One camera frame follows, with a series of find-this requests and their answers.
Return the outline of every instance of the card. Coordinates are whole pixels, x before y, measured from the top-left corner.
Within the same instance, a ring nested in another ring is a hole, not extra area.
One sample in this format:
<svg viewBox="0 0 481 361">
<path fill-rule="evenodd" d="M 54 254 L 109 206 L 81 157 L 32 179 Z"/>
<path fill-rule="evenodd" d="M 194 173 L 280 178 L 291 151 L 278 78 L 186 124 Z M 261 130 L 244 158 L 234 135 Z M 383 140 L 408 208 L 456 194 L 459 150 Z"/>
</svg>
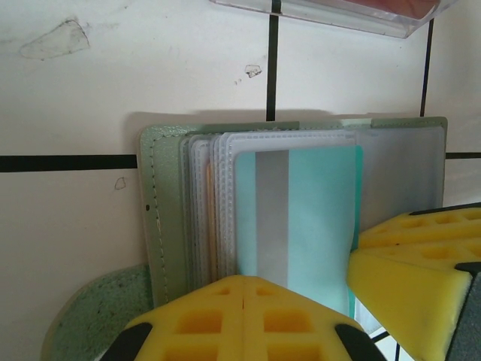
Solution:
<svg viewBox="0 0 481 361">
<path fill-rule="evenodd" d="M 237 269 L 353 315 L 359 146 L 246 152 L 235 160 Z"/>
</svg>

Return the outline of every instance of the silver stripe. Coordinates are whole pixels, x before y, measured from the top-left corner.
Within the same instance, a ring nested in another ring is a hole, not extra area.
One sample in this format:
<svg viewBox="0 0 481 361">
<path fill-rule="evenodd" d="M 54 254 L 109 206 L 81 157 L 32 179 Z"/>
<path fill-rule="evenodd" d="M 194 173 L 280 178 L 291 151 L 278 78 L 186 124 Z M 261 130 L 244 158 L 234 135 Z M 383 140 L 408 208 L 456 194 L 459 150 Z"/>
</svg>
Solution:
<svg viewBox="0 0 481 361">
<path fill-rule="evenodd" d="M 256 153 L 257 275 L 287 287 L 289 151 Z"/>
</svg>

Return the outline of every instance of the stitching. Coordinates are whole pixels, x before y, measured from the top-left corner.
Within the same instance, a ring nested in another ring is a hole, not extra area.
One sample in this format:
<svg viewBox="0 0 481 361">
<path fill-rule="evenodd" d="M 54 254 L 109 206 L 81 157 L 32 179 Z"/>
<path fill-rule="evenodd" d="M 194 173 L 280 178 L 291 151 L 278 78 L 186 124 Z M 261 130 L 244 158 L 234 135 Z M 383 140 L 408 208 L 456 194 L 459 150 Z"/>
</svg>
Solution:
<svg viewBox="0 0 481 361">
<path fill-rule="evenodd" d="M 152 188 L 153 188 L 153 201 L 156 207 L 156 223 L 157 229 L 159 230 L 159 242 L 160 242 L 160 260 L 162 262 L 162 274 L 164 276 L 164 294 L 165 303 L 168 303 L 168 288 L 167 288 L 167 272 L 165 270 L 165 258 L 164 258 L 164 244 L 162 242 L 162 230 L 160 227 L 160 214 L 159 214 L 159 203 L 157 202 L 157 189 L 156 189 L 156 171 L 153 166 L 153 148 L 156 141 L 159 139 L 154 139 L 152 145 L 150 146 L 150 167 L 152 168 Z"/>
</svg>

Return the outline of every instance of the wall stain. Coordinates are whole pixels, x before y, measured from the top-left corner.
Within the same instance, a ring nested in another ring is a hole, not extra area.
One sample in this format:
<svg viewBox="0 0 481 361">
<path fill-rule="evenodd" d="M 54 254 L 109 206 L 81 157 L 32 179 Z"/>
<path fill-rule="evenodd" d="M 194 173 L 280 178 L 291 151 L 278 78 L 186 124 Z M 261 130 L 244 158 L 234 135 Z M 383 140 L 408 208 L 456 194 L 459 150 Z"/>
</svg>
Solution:
<svg viewBox="0 0 481 361">
<path fill-rule="evenodd" d="M 117 181 L 115 182 L 115 186 L 113 186 L 115 190 L 123 190 L 125 187 L 127 187 L 125 177 L 120 177 L 119 179 L 117 179 Z"/>
<path fill-rule="evenodd" d="M 52 31 L 43 34 L 20 48 L 27 59 L 51 59 L 90 48 L 82 26 L 76 20 L 66 20 Z"/>
</svg>

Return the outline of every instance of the tile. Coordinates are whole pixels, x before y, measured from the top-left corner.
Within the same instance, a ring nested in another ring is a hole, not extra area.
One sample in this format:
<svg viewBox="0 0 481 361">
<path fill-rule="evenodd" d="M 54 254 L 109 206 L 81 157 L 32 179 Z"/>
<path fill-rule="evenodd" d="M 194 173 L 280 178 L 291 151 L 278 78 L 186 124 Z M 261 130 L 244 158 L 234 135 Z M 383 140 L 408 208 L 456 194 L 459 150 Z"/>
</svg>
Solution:
<svg viewBox="0 0 481 361">
<path fill-rule="evenodd" d="M 0 174 L 0 349 L 38 359 L 83 285 L 147 261 L 136 170 Z"/>
<path fill-rule="evenodd" d="M 401 40 L 280 18 L 277 119 L 419 116 L 427 31 Z"/>
<path fill-rule="evenodd" d="M 72 20 L 83 50 L 57 34 Z M 50 53 L 35 43 L 49 32 Z M 0 154 L 134 153 L 151 123 L 265 120 L 267 53 L 268 15 L 208 0 L 6 3 Z"/>
<path fill-rule="evenodd" d="M 481 2 L 463 0 L 434 21 L 426 115 L 449 120 L 448 152 L 481 151 Z"/>
<path fill-rule="evenodd" d="M 481 159 L 446 161 L 444 205 L 481 202 Z"/>
</svg>

